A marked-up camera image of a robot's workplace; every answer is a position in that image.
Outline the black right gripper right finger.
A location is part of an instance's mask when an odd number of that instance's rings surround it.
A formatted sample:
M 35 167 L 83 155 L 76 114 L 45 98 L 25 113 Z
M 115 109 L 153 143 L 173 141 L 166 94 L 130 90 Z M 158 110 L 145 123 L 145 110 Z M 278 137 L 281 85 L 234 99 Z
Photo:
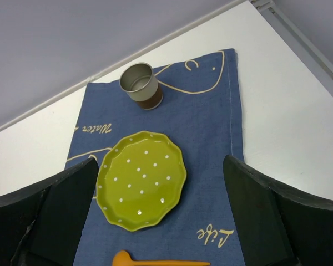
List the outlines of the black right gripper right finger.
M 333 200 L 230 155 L 223 173 L 246 265 L 333 265 Z

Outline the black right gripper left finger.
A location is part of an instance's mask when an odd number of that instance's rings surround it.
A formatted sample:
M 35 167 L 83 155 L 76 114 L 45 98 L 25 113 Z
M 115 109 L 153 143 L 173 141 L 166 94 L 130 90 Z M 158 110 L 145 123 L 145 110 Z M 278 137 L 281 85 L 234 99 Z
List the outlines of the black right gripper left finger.
M 0 265 L 72 265 L 98 171 L 89 158 L 0 196 Z

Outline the orange plastic spoon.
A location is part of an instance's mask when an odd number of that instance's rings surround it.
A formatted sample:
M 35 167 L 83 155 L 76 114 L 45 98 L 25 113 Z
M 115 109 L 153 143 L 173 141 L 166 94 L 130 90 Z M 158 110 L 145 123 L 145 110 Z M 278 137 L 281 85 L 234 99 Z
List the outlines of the orange plastic spoon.
M 193 260 L 133 260 L 126 250 L 119 251 L 113 258 L 113 266 L 205 266 L 211 265 L 210 262 Z

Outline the green polka dot plate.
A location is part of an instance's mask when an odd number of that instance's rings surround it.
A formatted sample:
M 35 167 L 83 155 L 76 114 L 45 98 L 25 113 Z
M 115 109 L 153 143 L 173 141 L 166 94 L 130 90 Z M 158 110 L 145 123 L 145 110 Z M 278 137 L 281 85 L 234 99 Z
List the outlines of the green polka dot plate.
M 186 177 L 181 149 L 167 135 L 140 131 L 104 156 L 96 202 L 110 224 L 135 232 L 156 226 L 179 203 Z

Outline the blue cloth placemat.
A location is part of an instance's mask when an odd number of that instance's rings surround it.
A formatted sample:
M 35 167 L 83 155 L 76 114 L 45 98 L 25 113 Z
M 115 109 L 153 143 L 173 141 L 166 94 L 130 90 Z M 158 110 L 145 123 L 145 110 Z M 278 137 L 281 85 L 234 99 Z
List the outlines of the blue cloth placemat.
M 119 80 L 87 85 L 66 166 L 93 158 L 100 169 L 120 139 L 140 131 L 162 133 L 183 154 L 187 177 L 180 201 L 156 226 L 130 232 L 106 220 L 95 187 L 74 264 L 111 265 L 126 250 L 135 260 L 244 265 L 223 174 L 225 156 L 243 159 L 235 51 L 161 66 L 154 73 L 163 101 L 152 110 L 140 108 Z

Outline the metal cup with brown band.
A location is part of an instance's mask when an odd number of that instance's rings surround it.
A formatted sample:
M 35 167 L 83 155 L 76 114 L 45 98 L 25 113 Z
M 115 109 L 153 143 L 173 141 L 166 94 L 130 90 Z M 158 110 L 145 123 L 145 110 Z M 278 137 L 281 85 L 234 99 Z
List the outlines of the metal cup with brown band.
M 120 76 L 121 89 L 142 109 L 152 110 L 163 101 L 163 91 L 147 63 L 128 67 Z

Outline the aluminium table frame rail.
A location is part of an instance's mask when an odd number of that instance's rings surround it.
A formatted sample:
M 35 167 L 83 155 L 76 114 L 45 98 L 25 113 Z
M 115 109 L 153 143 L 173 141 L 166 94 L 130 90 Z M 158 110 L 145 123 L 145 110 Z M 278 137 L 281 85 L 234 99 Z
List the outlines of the aluminium table frame rail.
M 250 3 L 333 97 L 333 63 L 274 1 L 251 1 Z

